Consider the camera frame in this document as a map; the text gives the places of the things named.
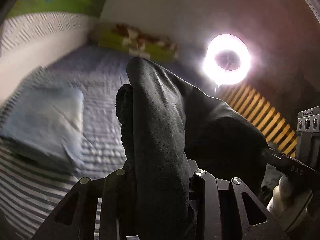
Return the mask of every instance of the black garment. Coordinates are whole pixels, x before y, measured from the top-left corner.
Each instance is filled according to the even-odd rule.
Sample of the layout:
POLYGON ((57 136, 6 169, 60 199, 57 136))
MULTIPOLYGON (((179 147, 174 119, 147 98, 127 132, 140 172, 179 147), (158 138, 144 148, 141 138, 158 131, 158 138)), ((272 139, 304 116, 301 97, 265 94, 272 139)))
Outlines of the black garment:
POLYGON ((257 155, 267 143, 225 102, 153 62, 134 58, 127 74, 131 85, 119 90, 116 113, 137 184, 139 238, 193 239, 186 155, 217 178, 237 176, 255 190, 265 171, 257 155))

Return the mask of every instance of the camera lens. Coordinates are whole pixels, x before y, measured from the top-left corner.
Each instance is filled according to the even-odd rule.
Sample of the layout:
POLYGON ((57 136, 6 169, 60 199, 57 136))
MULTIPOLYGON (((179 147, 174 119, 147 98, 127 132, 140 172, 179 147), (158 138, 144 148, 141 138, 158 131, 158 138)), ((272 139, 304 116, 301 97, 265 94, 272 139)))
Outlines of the camera lens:
POLYGON ((306 130, 308 130, 309 127, 310 127, 310 120, 309 120, 309 118, 307 118, 307 119, 304 121, 304 128, 305 128, 306 130))
POLYGON ((318 120, 315 118, 315 119, 313 119, 312 127, 313 127, 313 129, 316 129, 317 126, 318 126, 318 120))

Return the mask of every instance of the mattress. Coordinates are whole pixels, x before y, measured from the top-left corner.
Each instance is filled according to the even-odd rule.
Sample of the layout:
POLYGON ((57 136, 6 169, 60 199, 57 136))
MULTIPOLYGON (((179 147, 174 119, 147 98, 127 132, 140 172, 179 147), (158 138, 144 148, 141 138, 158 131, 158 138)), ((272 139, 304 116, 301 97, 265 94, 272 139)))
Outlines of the mattress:
MULTIPOLYGON (((123 166, 126 157, 115 100, 121 85, 129 82, 125 67, 130 58, 86 45, 41 71, 41 82, 54 77, 82 90, 84 169, 78 176, 48 170, 0 146, 0 208, 22 239, 33 236, 81 177, 103 178, 123 166)), ((94 239, 99 239, 100 206, 101 200, 94 239)))

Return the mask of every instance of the dark gray cloth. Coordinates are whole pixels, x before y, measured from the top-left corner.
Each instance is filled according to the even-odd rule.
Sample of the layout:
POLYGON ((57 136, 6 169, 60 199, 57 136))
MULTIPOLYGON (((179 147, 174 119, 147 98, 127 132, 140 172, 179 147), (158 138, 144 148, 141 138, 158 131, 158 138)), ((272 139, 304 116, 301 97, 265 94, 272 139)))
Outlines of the dark gray cloth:
POLYGON ((141 240, 193 239, 188 158, 217 178, 240 177, 259 189, 263 134, 225 102, 141 58, 127 66, 131 85, 118 92, 116 113, 137 183, 141 240))
POLYGON ((72 87, 25 88, 7 114, 0 136, 11 151, 39 164, 80 171, 83 94, 72 87))

